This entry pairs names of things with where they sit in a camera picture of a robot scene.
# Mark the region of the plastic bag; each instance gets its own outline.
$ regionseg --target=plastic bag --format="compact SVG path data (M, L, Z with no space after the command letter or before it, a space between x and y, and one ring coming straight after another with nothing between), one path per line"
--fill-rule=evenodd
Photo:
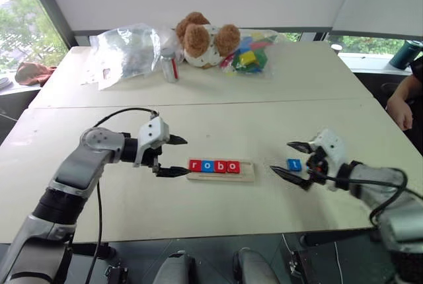
M98 89L134 76L149 76L157 65L161 49L172 48L183 60L182 46L170 28L157 30L144 23L125 26L90 36L92 51L82 83L98 82Z
M220 64L228 75L271 75L274 48L285 42L283 35L272 30L240 30L238 48Z

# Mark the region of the white table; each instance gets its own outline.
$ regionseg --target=white table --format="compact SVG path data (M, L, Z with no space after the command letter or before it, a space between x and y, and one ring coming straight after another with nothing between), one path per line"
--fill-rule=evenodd
M372 95L326 42L287 43L272 64L273 77L228 77L221 69L182 64L180 80L166 83L161 71L134 77L99 91L81 85L89 47L66 55L30 108L223 104L315 99L371 98Z
M101 179L105 241L368 227L369 211L347 192L317 184L304 192L269 169L287 157L305 160L286 143L309 140L324 127L345 140L351 160L402 168L410 188L423 191L422 157L372 98L154 108L171 133L189 142L164 146L163 166L186 166L189 157L248 159L256 182L156 178L147 168L109 164ZM0 148L0 242L12 241L80 134L115 110L25 111ZM148 114L128 112L104 126L135 135L147 120ZM95 195L78 224L76 241L96 240Z

